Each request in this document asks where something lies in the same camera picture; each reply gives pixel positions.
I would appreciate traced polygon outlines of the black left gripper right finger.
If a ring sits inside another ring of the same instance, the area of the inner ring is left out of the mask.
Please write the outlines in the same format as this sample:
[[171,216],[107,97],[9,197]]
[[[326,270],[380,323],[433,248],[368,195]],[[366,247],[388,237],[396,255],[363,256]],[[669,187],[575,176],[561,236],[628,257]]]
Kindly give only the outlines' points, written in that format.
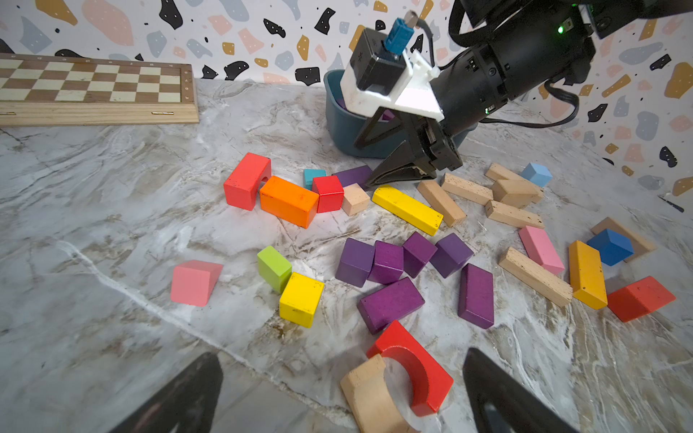
[[463,376],[479,432],[575,431],[475,347],[467,351]]

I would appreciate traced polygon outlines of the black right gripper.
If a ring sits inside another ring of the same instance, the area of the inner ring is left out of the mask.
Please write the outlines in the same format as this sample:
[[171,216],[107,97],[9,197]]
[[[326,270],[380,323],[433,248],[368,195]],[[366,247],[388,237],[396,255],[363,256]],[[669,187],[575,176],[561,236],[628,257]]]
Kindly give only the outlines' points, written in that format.
[[449,135],[435,119],[391,109],[393,118],[383,123],[386,111],[377,108],[355,141],[359,150],[376,146],[393,151],[373,170],[365,183],[367,189],[393,182],[433,180],[437,171],[455,171],[463,165],[459,148],[464,133]]

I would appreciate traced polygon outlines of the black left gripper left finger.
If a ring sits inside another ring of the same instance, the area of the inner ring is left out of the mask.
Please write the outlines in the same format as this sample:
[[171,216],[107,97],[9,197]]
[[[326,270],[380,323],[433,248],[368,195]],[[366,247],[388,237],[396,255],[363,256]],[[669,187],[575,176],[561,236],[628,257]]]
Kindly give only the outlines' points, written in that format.
[[224,379],[214,353],[200,355],[115,432],[209,432]]

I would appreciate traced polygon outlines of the purple rectangular block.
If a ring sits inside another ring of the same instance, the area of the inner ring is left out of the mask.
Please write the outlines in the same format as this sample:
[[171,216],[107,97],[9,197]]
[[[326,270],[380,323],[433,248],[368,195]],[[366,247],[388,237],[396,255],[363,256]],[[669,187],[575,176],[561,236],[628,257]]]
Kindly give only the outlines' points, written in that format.
[[461,272],[458,316],[488,329],[494,325],[494,276],[471,263]]
[[375,335],[394,321],[415,312],[424,303],[422,294],[411,279],[403,278],[366,295],[357,303],[357,309],[368,331]]

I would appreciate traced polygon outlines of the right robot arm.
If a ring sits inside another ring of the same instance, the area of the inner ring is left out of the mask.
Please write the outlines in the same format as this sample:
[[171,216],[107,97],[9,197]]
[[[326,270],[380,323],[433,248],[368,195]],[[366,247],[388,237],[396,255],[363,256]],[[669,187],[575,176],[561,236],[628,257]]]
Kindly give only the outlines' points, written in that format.
[[427,28],[419,14],[407,13],[386,33],[366,28],[340,81],[348,111],[366,119],[354,146],[404,134],[366,188],[458,169],[466,134],[538,85],[577,108],[578,96],[557,83],[587,79],[595,38],[691,9],[689,1],[456,1],[449,37],[461,52],[442,66],[408,49],[414,29]]

